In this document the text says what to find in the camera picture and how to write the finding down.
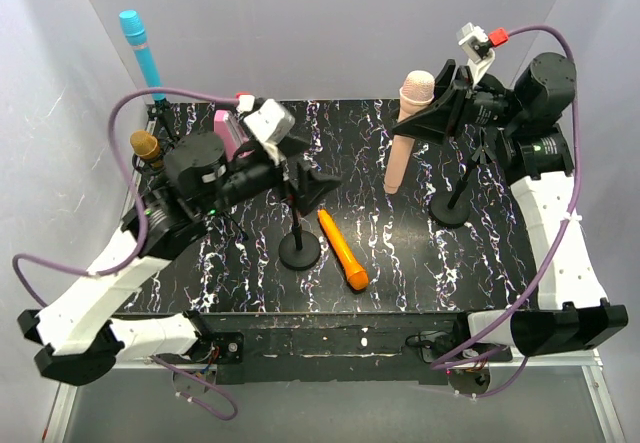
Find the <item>black tripod shock-mount stand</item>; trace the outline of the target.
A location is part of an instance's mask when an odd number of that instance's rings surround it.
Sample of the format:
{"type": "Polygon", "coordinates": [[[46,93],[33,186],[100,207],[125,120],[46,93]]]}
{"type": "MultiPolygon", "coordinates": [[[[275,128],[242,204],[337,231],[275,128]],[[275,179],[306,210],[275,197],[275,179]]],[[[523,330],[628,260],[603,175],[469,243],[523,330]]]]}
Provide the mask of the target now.
{"type": "Polygon", "coordinates": [[[160,152],[156,156],[142,158],[133,154],[131,163],[133,169],[141,175],[159,175],[164,171],[164,154],[160,152]]]}

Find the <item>gold microphone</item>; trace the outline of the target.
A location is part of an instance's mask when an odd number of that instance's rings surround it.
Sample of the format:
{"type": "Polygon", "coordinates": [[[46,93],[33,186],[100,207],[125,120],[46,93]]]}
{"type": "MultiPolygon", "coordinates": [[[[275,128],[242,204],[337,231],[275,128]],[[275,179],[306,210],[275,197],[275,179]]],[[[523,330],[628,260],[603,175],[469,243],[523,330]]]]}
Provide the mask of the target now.
{"type": "Polygon", "coordinates": [[[164,167],[164,152],[158,139],[146,130],[138,130],[131,134],[130,144],[134,154],[154,170],[164,167]]]}

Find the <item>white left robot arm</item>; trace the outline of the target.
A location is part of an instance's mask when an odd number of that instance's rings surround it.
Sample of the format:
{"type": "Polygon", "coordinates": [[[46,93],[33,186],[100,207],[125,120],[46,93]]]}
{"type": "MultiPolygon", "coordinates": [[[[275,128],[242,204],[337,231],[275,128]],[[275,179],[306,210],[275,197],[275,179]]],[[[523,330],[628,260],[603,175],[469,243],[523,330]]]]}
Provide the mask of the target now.
{"type": "Polygon", "coordinates": [[[181,138],[164,156],[148,191],[136,196],[93,268],[80,271],[53,303],[19,315],[24,337],[41,347],[34,357],[40,375],[82,386],[119,361],[164,354],[208,359],[220,339],[194,311],[140,320],[114,314],[147,279],[207,234],[207,218],[271,189],[305,216],[339,187],[338,177],[303,163],[291,181],[284,164],[306,144],[297,137],[283,143],[250,140],[228,159],[222,138],[212,131],[181,138]]]}

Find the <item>black front mounting rail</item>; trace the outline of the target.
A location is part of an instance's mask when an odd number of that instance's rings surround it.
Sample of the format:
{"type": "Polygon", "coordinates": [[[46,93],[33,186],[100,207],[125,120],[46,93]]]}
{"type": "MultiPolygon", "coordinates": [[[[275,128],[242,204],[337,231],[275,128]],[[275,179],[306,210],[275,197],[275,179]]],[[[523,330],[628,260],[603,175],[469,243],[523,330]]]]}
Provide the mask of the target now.
{"type": "Polygon", "coordinates": [[[207,347],[216,346],[216,381],[414,381],[444,385],[416,343],[461,328],[458,313],[208,313],[191,312],[207,347]]]}

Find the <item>pink metronome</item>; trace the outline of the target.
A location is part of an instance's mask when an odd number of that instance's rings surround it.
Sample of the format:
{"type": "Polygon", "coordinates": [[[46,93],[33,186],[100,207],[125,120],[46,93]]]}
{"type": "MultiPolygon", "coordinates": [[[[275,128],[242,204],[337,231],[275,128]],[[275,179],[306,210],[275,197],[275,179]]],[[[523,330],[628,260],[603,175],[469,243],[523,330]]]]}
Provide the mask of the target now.
{"type": "Polygon", "coordinates": [[[213,127],[223,141],[227,160],[231,161],[237,149],[249,138],[235,115],[226,110],[215,111],[213,127]]]}

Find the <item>blue microphone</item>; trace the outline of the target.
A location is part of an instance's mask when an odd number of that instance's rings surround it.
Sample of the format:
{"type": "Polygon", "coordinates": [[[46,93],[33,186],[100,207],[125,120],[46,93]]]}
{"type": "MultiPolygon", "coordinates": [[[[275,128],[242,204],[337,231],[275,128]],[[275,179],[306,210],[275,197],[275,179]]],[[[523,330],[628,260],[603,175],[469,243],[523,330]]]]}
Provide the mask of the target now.
{"type": "Polygon", "coordinates": [[[157,65],[148,43],[146,29],[139,14],[135,10],[124,10],[119,14],[119,22],[146,85],[148,87],[162,87],[157,65]]]}

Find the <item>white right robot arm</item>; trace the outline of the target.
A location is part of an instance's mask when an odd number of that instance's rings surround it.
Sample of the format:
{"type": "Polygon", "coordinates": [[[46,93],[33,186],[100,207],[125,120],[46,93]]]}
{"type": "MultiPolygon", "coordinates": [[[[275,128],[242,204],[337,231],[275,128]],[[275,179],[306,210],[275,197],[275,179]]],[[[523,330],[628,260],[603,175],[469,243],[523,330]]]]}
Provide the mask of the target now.
{"type": "Polygon", "coordinates": [[[479,130],[469,168],[494,162],[524,217],[537,268],[534,309],[467,311],[454,324],[449,350],[477,343],[516,348],[526,357],[591,350],[628,323],[610,303],[592,268],[580,217],[576,151],[559,125],[576,96],[576,68],[553,52],[536,56],[511,89],[495,77],[475,81],[448,60],[435,77],[433,100],[393,131],[429,143],[479,130]]]}

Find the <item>orange microphone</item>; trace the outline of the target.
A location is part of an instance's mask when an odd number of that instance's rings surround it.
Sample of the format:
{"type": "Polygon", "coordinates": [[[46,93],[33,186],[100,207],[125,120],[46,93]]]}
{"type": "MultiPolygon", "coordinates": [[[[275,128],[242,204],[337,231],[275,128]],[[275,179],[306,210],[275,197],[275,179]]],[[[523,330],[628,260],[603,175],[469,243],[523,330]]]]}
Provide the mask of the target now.
{"type": "Polygon", "coordinates": [[[320,226],[342,265],[347,283],[354,291],[365,290],[369,285],[367,271],[356,259],[331,215],[325,209],[320,209],[317,215],[320,226]]]}

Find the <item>black round-base stand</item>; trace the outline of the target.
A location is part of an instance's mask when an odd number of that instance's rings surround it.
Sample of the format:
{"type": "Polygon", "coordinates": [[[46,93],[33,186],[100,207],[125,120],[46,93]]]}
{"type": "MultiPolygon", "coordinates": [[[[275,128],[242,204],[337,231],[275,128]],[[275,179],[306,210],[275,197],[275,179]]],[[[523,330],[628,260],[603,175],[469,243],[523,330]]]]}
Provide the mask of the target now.
{"type": "Polygon", "coordinates": [[[463,197],[472,173],[482,165],[491,164],[496,155],[488,142],[487,131],[480,129],[474,136],[475,149],[467,159],[463,175],[452,191],[436,192],[428,205],[429,216],[441,227],[456,229],[464,225],[471,212],[469,199],[463,197]]]}
{"type": "Polygon", "coordinates": [[[278,248],[281,263],[290,270],[303,271],[312,268],[320,258],[319,239],[301,225],[301,211],[309,212],[310,167],[301,161],[296,163],[297,182],[288,185],[287,204],[291,213],[291,230],[281,240],[278,248]]]}

